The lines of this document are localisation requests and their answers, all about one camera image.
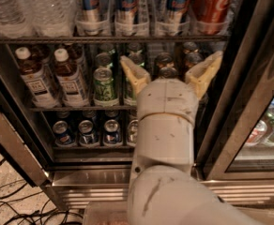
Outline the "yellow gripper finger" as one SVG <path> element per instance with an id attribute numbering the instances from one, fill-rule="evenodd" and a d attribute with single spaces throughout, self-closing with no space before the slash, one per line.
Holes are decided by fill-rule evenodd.
<path id="1" fill-rule="evenodd" d="M 205 95 L 211 81 L 217 75 L 222 57 L 223 51 L 216 51 L 185 73 L 185 83 L 193 88 L 198 99 Z"/>
<path id="2" fill-rule="evenodd" d="M 130 58 L 125 55 L 120 57 L 121 67 L 129 80 L 135 96 L 151 83 L 151 76 L 143 67 L 136 65 Z"/>

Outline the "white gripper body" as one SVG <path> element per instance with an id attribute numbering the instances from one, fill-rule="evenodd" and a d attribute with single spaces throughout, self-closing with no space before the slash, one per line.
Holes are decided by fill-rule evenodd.
<path id="1" fill-rule="evenodd" d="M 198 111 L 199 100 L 191 85 L 178 79 L 156 79 L 137 96 L 137 117 L 169 113 L 183 117 L 192 125 Z"/>

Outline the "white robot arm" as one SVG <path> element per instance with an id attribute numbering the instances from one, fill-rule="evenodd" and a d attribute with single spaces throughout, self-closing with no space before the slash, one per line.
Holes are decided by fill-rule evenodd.
<path id="1" fill-rule="evenodd" d="M 199 100 L 221 66 L 222 51 L 187 73 L 187 80 L 150 79 L 123 55 L 137 96 L 138 134 L 129 180 L 129 225 L 264 225 L 221 200 L 191 176 Z"/>

